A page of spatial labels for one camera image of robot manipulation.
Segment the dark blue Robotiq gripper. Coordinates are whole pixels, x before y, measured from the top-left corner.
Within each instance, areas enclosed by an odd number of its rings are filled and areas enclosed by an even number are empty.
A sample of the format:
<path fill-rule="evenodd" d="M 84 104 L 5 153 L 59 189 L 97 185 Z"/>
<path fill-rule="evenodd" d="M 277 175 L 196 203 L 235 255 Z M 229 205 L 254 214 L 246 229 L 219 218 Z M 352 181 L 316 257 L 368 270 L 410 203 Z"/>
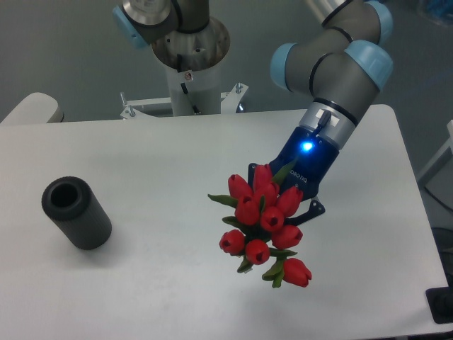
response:
<path fill-rule="evenodd" d="M 296 127 L 277 157 L 270 162 L 273 174 L 294 159 L 297 160 L 280 186 L 280 191 L 297 186 L 303 192 L 302 200 L 311 199 L 309 209 L 296 217 L 286 217 L 284 225 L 300 226 L 326 212 L 324 205 L 315 196 L 320 182 L 339 155 L 339 150 L 323 138 L 310 138 L 310 131 Z M 253 190 L 264 185 L 264 166 L 250 164 L 248 184 Z"/>

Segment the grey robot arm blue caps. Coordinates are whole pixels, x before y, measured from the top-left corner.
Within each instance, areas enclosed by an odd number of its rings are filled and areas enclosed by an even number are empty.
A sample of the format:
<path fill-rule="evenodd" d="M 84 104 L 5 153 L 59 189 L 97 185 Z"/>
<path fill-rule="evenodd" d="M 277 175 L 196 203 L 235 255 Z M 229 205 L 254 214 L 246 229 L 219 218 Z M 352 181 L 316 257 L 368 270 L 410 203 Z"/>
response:
<path fill-rule="evenodd" d="M 393 62 L 382 48 L 393 19 L 378 1 L 310 1 L 323 32 L 308 45 L 281 45 L 270 62 L 280 88 L 309 94 L 312 104 L 270 167 L 294 162 L 283 188 L 297 186 L 309 210 L 300 225 L 324 212 L 319 184 L 384 88 Z M 137 48 L 150 47 L 167 71 L 175 116 L 225 111 L 217 67 L 230 48 L 225 26 L 207 1 L 124 1 L 113 9 L 118 28 Z"/>

